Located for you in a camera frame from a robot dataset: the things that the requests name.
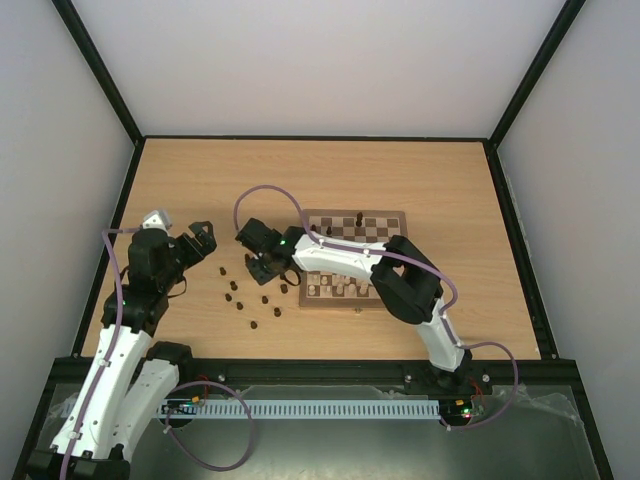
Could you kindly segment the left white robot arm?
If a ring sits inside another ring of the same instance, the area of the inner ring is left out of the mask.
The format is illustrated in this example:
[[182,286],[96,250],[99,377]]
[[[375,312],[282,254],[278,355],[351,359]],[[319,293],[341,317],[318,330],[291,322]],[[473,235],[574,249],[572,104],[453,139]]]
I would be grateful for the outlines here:
[[98,346],[76,402],[50,445],[34,450],[32,479],[126,479],[134,450],[160,402],[187,378],[187,345],[152,341],[169,307],[172,289],[186,271],[217,247],[213,225],[194,222],[169,234],[165,212],[154,210],[128,229],[128,263],[120,266],[112,236],[103,240],[114,273],[105,301]]

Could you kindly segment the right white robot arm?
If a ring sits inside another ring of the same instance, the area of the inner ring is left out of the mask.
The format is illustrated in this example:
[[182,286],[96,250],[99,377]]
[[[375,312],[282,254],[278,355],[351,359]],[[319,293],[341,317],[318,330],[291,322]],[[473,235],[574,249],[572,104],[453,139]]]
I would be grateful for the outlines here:
[[470,381],[472,354],[450,325],[451,304],[443,299],[445,275],[406,237],[362,243],[324,236],[307,225],[281,233],[251,218],[238,230],[236,241],[251,252],[247,268],[260,285],[289,271],[363,281],[393,317],[415,327],[440,388],[455,392]]

